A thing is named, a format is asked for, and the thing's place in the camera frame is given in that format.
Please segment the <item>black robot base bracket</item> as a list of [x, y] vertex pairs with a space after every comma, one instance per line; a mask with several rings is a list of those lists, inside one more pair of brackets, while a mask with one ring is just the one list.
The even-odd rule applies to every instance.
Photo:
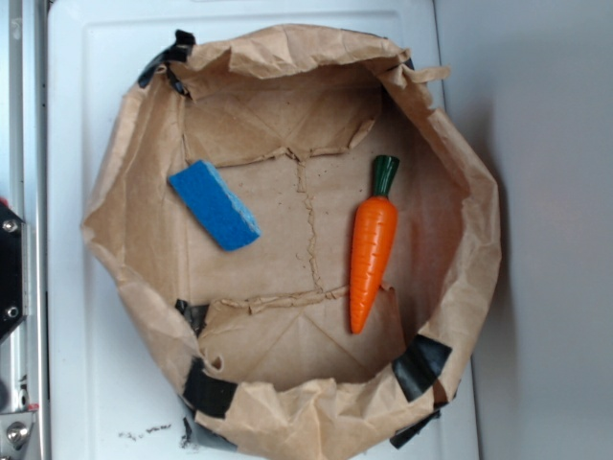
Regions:
[[23, 220], [1, 198], [1, 342], [11, 336], [24, 316], [23, 225]]

